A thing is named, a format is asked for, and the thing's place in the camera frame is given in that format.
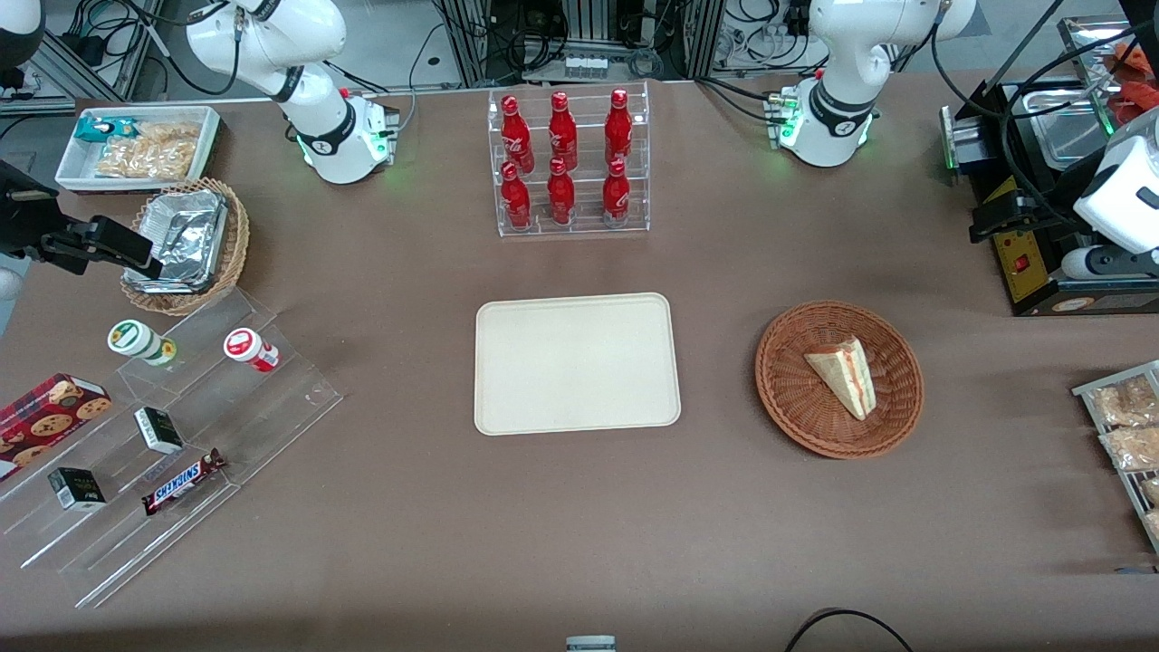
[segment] sandwich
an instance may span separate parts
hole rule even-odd
[[[860,340],[850,338],[839,345],[819,347],[804,354],[804,359],[858,420],[865,422],[877,408],[866,351]]]

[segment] acrylic bottle rack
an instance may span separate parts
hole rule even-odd
[[[628,112],[632,113],[632,153],[625,160],[625,176],[630,184],[628,193],[628,218],[624,226],[608,228],[604,224],[604,180],[607,178],[607,161],[604,156],[604,122],[611,108],[612,90],[628,91]],[[576,85],[567,86],[568,104],[576,119],[580,140],[580,164],[571,170],[576,188],[576,214],[571,225],[560,226],[551,215],[547,197],[548,163],[552,160],[551,139],[547,125],[552,119],[552,90],[540,87],[508,88],[493,90],[488,97],[488,141],[491,148],[491,183],[495,185],[495,214],[500,235],[566,235],[569,233],[614,234],[648,230],[651,226],[649,181],[650,141],[648,127],[648,86],[646,83]],[[531,193],[531,228],[516,230],[503,210],[500,186],[503,177],[500,166],[506,160],[503,148],[503,111],[500,100],[513,95],[519,101],[519,112],[531,129],[531,147],[535,155],[535,168],[523,176]]]
[[[225,358],[221,343],[241,325],[278,349],[272,372]],[[277,330],[274,313],[240,288],[202,306],[166,336],[177,344],[174,361],[125,364],[104,383],[114,402],[104,416],[0,485],[5,545],[22,567],[59,571],[78,608],[108,600],[342,401]],[[183,450],[161,455],[146,448],[133,419],[146,405],[169,413]],[[147,517],[141,497],[213,448],[228,466]],[[108,504],[93,513],[61,510],[48,482],[57,467],[90,470]]]

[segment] red bottle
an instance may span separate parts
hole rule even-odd
[[[580,164],[580,141],[576,135],[576,118],[568,110],[568,94],[552,93],[552,122],[547,125],[552,135],[552,155],[563,159],[569,170]]]
[[[503,97],[503,148],[508,160],[519,166],[519,171],[531,174],[535,169],[535,155],[531,153],[531,130],[527,120],[519,115],[519,102],[512,95]]]
[[[503,210],[511,228],[526,230],[531,228],[531,195],[527,193],[527,185],[519,178],[519,170],[513,162],[503,161],[500,170],[503,173],[500,193],[503,195]]]
[[[604,224],[608,228],[619,228],[628,220],[628,190],[624,159],[613,159],[607,163],[607,178],[604,180]]]
[[[612,90],[612,110],[604,123],[604,157],[612,162],[617,156],[628,157],[632,153],[632,115],[628,113],[628,91]]]
[[[552,159],[547,195],[552,199],[552,219],[560,226],[570,226],[576,214],[576,185],[568,174],[567,163],[560,156]]]

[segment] wicker basket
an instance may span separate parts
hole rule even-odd
[[[217,279],[209,290],[199,294],[146,294],[133,290],[122,280],[121,290],[133,305],[141,309],[163,312],[172,316],[184,316],[202,303],[207,302],[221,290],[232,287],[238,283],[238,277],[241,276],[241,269],[246,264],[246,247],[249,246],[249,217],[246,214],[246,206],[241,205],[238,195],[228,185],[213,178],[199,178],[182,183],[166,188],[162,192],[192,192],[195,190],[213,190],[220,192],[229,202],[225,241],[221,246],[220,258],[218,258]],[[134,229],[140,227],[141,218],[145,215],[145,206],[137,211],[137,218],[133,219]]]
[[[858,422],[804,354],[855,336],[866,350],[877,408]],[[801,303],[773,320],[757,347],[757,391],[773,422],[797,444],[829,457],[883,455],[918,424],[925,388],[905,339],[876,314],[840,301]]]

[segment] brown table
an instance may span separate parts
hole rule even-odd
[[[625,652],[767,651],[844,606],[918,650],[1154,650],[1159,577],[1111,573],[1153,558],[1069,394],[1157,358],[1154,317],[1008,316],[967,239],[970,191],[942,170],[934,76],[891,81],[830,170],[692,83],[651,93],[654,228],[578,242],[496,235],[486,93],[422,96],[398,164],[341,188],[277,107],[218,104],[213,173],[253,219],[241,285],[349,398],[100,609],[0,552],[0,647],[542,652],[607,632]],[[140,199],[64,203],[127,217]],[[117,273],[34,268],[0,402],[111,374],[117,318],[172,323]],[[480,305],[634,291],[672,305],[675,426],[475,431]],[[819,459],[757,400],[765,324],[818,298],[884,315],[921,362],[921,423],[885,457]]]

